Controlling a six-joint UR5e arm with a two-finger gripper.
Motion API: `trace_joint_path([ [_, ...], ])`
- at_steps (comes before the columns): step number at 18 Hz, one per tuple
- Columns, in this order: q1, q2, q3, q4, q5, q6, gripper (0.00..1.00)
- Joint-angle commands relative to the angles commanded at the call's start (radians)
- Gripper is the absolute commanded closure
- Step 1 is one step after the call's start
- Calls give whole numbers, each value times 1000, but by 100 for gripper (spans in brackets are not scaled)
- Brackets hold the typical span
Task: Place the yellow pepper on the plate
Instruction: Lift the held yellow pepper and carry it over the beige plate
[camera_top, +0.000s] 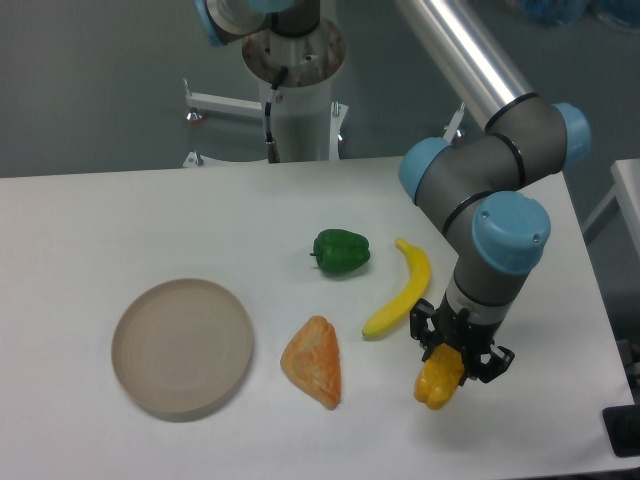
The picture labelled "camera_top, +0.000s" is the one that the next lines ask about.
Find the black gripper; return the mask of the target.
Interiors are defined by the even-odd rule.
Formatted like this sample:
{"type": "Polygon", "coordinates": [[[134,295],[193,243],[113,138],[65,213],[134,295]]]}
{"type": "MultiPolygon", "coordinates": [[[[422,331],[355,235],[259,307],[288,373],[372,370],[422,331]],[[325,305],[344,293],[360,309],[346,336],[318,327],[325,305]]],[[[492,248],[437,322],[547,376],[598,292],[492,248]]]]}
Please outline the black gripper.
{"type": "MultiPolygon", "coordinates": [[[[435,307],[423,298],[409,312],[410,336],[423,349],[422,361],[427,361],[435,349],[435,328],[430,325],[435,313],[435,307]]],[[[464,370],[459,383],[479,380],[487,384],[509,369],[515,353],[494,343],[501,321],[478,324],[471,322],[470,314],[466,308],[455,311],[448,303],[442,303],[434,326],[444,342],[461,353],[464,370]]]]}

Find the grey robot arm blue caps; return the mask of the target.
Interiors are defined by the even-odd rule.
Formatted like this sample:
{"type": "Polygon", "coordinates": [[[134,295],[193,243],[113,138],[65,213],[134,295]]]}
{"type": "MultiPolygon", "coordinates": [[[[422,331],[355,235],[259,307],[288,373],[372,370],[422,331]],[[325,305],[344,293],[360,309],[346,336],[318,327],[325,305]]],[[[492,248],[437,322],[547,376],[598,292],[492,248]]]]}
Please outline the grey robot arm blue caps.
{"type": "MultiPolygon", "coordinates": [[[[338,72],[346,48],[316,1],[199,1],[215,46],[240,42],[265,96],[261,112],[270,163],[328,156],[329,113],[310,91],[338,72]]],[[[550,219],[522,189],[589,152],[591,133],[572,105],[551,105],[526,83],[465,1],[401,1],[398,9],[483,128],[454,146],[431,137],[404,156],[399,179],[456,251],[439,306],[409,303],[410,332],[423,348],[419,386],[490,382],[513,361],[494,341],[531,270],[550,219]]]]}

